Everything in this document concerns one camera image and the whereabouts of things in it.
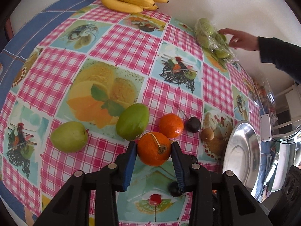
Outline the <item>black sleeved forearm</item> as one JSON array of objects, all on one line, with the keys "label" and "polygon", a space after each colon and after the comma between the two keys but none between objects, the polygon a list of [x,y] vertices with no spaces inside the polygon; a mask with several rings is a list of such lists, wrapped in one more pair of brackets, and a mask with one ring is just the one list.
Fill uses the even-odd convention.
[{"label": "black sleeved forearm", "polygon": [[300,84],[300,47],[277,38],[258,37],[260,59],[262,63],[275,67],[290,75]]}]

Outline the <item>bare right hand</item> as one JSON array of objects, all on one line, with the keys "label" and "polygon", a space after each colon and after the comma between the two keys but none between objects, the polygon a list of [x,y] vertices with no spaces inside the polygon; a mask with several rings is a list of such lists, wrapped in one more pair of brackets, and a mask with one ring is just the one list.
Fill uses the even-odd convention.
[{"label": "bare right hand", "polygon": [[229,46],[232,48],[243,49],[250,52],[259,50],[258,37],[254,35],[229,28],[220,29],[219,33],[232,35],[232,38],[229,41]]}]

